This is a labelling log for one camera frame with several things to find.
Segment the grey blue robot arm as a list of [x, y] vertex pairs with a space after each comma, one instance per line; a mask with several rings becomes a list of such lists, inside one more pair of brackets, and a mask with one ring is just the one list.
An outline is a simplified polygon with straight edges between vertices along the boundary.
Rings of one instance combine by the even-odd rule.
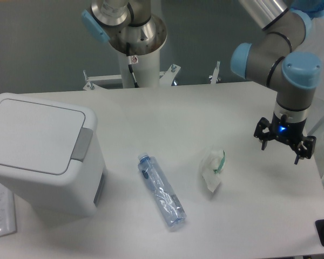
[[[303, 129], [322, 69], [312, 53], [298, 52], [312, 28], [310, 17], [283, 1], [241, 1], [265, 33], [258, 44], [242, 43], [230, 62], [236, 75], [277, 93], [272, 120], [259, 120], [254, 136], [263, 147], [271, 140], [288, 145], [296, 159], [310, 159], [316, 137]], [[118, 53], [125, 88], [162, 85], [160, 55], [167, 38], [164, 22], [151, 12], [150, 1], [92, 1], [81, 14], [88, 32]]]

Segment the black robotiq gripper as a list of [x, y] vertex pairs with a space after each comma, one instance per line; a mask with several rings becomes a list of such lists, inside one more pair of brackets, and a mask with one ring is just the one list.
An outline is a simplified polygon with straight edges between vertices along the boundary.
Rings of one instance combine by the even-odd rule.
[[315, 136], [303, 136], [305, 123], [306, 119], [297, 123], [282, 122], [275, 114], [270, 123], [262, 117], [256, 125], [254, 137], [261, 142], [262, 150], [265, 150], [267, 143], [271, 140], [290, 145], [296, 154], [294, 164], [297, 165], [299, 160], [310, 159], [316, 146]]

